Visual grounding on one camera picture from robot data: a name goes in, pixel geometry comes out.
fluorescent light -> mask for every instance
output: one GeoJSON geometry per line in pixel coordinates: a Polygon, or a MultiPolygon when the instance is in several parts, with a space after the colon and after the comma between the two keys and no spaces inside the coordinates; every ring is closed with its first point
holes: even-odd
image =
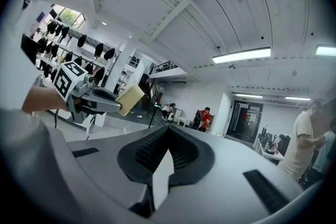
{"type": "Polygon", "coordinates": [[[285,99],[289,99],[289,100],[301,100],[301,101],[310,101],[310,98],[300,98],[300,97],[290,97],[290,96],[286,96],[285,99]]]}
{"type": "Polygon", "coordinates": [[[215,63],[221,63],[221,62],[231,62],[231,61],[254,59],[254,58],[264,58],[264,57],[270,57],[270,56],[271,56],[271,48],[267,47],[267,48],[261,48],[261,49],[235,52],[233,54],[215,56],[212,58],[212,60],[215,63]]]}
{"type": "Polygon", "coordinates": [[[316,55],[336,56],[336,47],[319,45],[316,49],[316,55]]]}
{"type": "Polygon", "coordinates": [[[241,94],[241,93],[236,93],[236,96],[251,97],[251,98],[263,98],[261,95],[250,95],[250,94],[241,94]]]}

white pillar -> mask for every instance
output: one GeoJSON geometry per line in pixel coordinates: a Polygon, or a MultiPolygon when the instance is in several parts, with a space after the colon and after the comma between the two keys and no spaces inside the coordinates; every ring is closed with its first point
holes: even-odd
{"type": "Polygon", "coordinates": [[[229,117],[230,105],[231,105],[231,93],[224,91],[218,114],[216,115],[215,124],[212,128],[212,134],[220,133],[224,134],[224,128],[229,117]]]}
{"type": "Polygon", "coordinates": [[[120,77],[121,71],[124,69],[127,59],[132,55],[132,53],[134,53],[141,35],[142,32],[137,32],[133,34],[131,39],[129,39],[126,46],[124,47],[122,53],[118,57],[114,67],[112,68],[112,71],[105,85],[105,88],[110,90],[111,92],[114,91],[114,88],[116,87],[118,79],[120,77]]]}

ceiling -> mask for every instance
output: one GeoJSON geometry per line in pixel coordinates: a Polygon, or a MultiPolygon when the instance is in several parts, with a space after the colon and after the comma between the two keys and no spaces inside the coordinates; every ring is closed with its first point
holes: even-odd
{"type": "Polygon", "coordinates": [[[232,92],[326,100],[336,94],[336,59],[316,57],[317,44],[335,45],[328,0],[45,0],[117,24],[188,73],[232,92]],[[214,65],[212,57],[271,47],[267,60],[214,65]]]}

